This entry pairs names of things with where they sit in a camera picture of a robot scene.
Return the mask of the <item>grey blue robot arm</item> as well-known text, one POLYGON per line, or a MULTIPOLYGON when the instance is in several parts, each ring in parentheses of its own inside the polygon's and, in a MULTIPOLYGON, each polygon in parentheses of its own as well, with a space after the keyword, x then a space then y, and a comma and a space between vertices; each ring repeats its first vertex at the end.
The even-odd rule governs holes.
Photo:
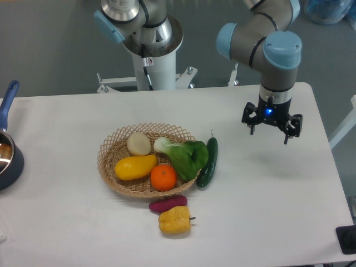
MULTIPOLYGON (((216 50, 260 73, 258 104, 247 103, 242 122, 251 130, 264 123, 286 139, 299 137, 303 117, 289 113, 301 61, 298 35, 287 31, 300 10, 298 1, 246 1, 253 17, 242 26, 224 25, 216 50)), ((102 1, 94 20, 102 34, 131 53, 140 91, 174 90, 176 51, 182 44, 181 24, 167 13, 166 1, 102 1)))

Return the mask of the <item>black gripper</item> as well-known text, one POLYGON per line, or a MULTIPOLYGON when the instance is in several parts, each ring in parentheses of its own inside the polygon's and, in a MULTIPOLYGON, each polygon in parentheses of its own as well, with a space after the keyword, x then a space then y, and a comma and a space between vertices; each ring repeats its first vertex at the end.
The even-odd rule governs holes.
POLYGON ((291 100, 279 104, 269 103, 259 97, 258 108, 251 102, 245 105, 241 122, 247 125, 251 135, 254 134, 257 123, 284 128, 286 145, 289 139, 300 137, 303 125, 302 114, 289 115, 290 103, 291 100))

